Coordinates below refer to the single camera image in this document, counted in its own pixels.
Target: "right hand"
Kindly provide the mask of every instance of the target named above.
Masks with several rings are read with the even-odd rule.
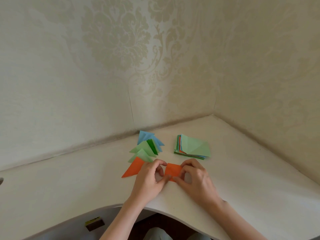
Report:
[[[206,210],[223,203],[208,172],[196,159],[184,161],[181,167],[179,177],[173,177],[173,179],[198,205]],[[184,181],[186,173],[191,175],[191,184]]]

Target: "orange paper triangle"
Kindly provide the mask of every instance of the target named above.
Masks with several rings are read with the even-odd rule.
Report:
[[[142,165],[145,163],[141,158],[136,157],[134,161],[131,163],[130,167],[126,170],[126,172],[122,175],[122,178],[130,177],[138,174]]]
[[[167,167],[165,168],[164,175],[170,174],[172,177],[178,177],[181,170],[182,167],[180,165],[168,163]]]

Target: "light green origami paper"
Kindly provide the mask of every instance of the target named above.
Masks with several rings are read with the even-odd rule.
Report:
[[[157,155],[154,154],[152,148],[150,147],[149,143],[146,140],[142,141],[139,145],[137,145],[130,152],[131,153],[138,153],[141,149],[143,149],[150,157],[157,157]]]
[[[181,136],[181,148],[187,154],[201,155],[210,157],[209,144],[206,141],[199,140],[197,138]]]
[[[129,163],[133,162],[134,159],[136,159],[136,157],[141,158],[143,161],[145,162],[149,162],[152,163],[153,160],[151,159],[151,157],[148,156],[148,154],[145,152],[145,150],[140,149],[137,153],[135,153],[132,158],[129,159]]]

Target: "white table surface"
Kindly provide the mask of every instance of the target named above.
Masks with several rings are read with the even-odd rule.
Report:
[[[209,142],[200,160],[222,198],[268,239],[320,235],[320,186],[222,120],[207,116],[153,131],[165,144],[160,159],[181,164],[176,136]],[[24,239],[86,212],[119,206],[135,176],[121,178],[138,135],[0,172],[0,239]],[[213,239],[226,233],[174,182],[146,209],[175,218]]]

